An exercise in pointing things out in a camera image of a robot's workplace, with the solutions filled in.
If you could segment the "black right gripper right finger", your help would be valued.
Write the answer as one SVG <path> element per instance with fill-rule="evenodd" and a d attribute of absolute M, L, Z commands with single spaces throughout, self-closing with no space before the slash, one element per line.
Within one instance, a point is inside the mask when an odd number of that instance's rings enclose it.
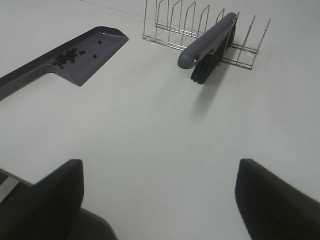
<path fill-rule="evenodd" d="M 240 160 L 234 194 L 252 240 L 320 238 L 320 203 L 253 159 Z"/>

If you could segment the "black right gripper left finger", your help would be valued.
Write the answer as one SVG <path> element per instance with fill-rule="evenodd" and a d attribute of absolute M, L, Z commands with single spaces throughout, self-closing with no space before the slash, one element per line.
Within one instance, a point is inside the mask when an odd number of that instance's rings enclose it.
<path fill-rule="evenodd" d="M 71 159 L 0 204 L 2 240 L 65 240 L 84 197 L 83 162 Z"/>

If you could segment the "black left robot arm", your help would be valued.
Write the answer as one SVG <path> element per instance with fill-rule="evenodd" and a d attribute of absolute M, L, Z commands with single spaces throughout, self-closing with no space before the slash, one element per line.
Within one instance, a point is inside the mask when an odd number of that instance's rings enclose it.
<path fill-rule="evenodd" d="M 31 185 L 0 171 L 0 202 L 5 203 Z M 69 240 L 116 240 L 111 225 L 100 216 L 81 208 L 67 237 Z"/>

